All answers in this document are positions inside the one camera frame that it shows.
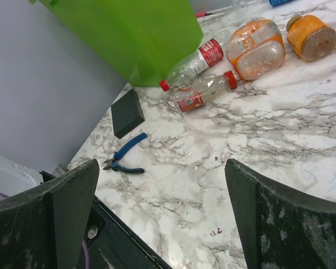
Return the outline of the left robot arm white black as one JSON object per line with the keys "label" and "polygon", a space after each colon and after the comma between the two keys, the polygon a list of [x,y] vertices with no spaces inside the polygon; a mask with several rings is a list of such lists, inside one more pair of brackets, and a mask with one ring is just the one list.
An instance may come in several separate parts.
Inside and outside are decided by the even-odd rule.
{"label": "left robot arm white black", "polygon": [[0,200],[44,183],[42,175],[0,156]]}

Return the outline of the orange juice bottle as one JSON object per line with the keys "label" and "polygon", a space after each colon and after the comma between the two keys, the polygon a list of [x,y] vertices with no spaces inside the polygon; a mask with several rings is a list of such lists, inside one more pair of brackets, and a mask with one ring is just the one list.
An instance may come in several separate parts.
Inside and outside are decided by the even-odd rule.
{"label": "orange juice bottle", "polygon": [[336,31],[314,15],[292,17],[286,31],[293,51],[308,62],[326,56],[336,46]]}

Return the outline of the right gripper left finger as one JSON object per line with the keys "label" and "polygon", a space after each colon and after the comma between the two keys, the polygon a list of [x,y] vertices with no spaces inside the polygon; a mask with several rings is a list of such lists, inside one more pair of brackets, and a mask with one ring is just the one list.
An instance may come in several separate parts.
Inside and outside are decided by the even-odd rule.
{"label": "right gripper left finger", "polygon": [[0,201],[0,268],[75,268],[99,176],[97,160]]}

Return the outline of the crushed orange label bottle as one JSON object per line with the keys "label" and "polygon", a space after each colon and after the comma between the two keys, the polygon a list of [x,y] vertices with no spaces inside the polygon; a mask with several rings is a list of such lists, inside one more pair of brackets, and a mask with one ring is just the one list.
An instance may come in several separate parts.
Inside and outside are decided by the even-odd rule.
{"label": "crushed orange label bottle", "polygon": [[273,20],[251,21],[236,30],[226,50],[227,59],[245,81],[279,68],[286,51],[282,34]]}

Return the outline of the small red label bottle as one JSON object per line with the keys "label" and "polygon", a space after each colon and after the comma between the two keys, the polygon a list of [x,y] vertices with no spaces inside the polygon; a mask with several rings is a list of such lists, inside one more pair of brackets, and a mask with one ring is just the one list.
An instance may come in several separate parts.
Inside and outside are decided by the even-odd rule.
{"label": "small red label bottle", "polygon": [[181,113],[197,109],[222,93],[237,88],[237,80],[232,71],[215,77],[196,79],[189,85],[179,86],[172,90],[172,98]]}

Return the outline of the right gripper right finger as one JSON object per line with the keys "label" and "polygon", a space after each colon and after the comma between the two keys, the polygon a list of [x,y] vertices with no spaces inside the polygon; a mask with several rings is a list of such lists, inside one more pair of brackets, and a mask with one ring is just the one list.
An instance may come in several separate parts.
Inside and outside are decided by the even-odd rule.
{"label": "right gripper right finger", "polygon": [[227,160],[225,178],[248,268],[336,268],[336,202],[235,159]]}

